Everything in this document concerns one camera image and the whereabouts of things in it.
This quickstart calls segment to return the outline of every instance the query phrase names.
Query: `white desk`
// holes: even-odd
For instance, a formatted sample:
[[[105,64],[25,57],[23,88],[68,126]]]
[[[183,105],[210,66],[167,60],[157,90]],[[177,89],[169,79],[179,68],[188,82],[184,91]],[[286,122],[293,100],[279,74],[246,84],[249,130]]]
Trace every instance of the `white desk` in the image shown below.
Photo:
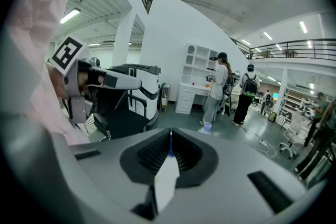
[[[191,107],[193,106],[195,95],[208,96],[210,88],[204,86],[191,85],[180,82],[180,87],[177,93],[176,113],[190,114]]]

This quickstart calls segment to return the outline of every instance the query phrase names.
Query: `pink cloth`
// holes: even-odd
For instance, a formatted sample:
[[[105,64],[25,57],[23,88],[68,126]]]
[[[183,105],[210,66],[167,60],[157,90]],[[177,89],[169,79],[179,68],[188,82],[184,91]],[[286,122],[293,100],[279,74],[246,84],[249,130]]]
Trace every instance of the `pink cloth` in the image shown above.
[[[75,130],[62,113],[44,62],[67,1],[16,0],[7,27],[11,39],[41,78],[30,98],[26,115],[39,121],[48,131],[62,134],[71,145],[89,140],[84,133]]]

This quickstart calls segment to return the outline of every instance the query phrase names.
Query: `backpack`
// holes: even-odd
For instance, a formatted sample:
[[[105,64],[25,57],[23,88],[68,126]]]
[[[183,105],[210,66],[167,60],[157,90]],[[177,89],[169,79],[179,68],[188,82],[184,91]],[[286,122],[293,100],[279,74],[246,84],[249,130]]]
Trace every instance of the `backpack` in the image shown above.
[[[223,87],[223,96],[230,96],[232,93],[232,89],[235,83],[235,76],[234,74],[230,74],[226,80],[226,83]]]
[[[265,105],[268,105],[268,106],[271,105],[271,95],[270,94],[266,96]]]
[[[257,75],[254,75],[252,79],[250,79],[248,74],[245,73],[244,75],[247,76],[247,80],[243,86],[243,95],[253,98],[258,91],[258,83],[256,82]]]
[[[277,118],[277,113],[276,112],[272,112],[269,116],[268,116],[268,120],[269,121],[272,121],[272,122],[275,122]]]

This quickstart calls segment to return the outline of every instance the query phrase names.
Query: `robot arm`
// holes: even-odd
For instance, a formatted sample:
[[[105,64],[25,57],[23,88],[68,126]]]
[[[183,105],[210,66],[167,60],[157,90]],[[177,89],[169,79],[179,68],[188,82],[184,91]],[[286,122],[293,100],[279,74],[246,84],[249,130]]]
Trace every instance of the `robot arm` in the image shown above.
[[[142,85],[141,80],[135,77],[99,68],[96,59],[89,59],[88,55],[86,44],[82,44],[75,38],[67,37],[51,58],[52,65],[64,76],[65,90],[69,97],[69,119],[73,124],[85,123],[90,114],[96,112],[95,104],[98,102],[99,88],[137,90]],[[84,94],[79,89],[78,75],[80,72],[88,74],[89,94]],[[103,77],[103,83],[99,83],[99,77]]]

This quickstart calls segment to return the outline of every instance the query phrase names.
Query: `light jeans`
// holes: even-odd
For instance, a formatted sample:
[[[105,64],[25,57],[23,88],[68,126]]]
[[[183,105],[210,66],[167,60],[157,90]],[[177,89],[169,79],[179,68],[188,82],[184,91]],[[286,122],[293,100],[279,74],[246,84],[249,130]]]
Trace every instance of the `light jeans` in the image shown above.
[[[215,121],[220,102],[220,100],[217,100],[210,95],[208,96],[204,105],[203,123],[213,123]]]

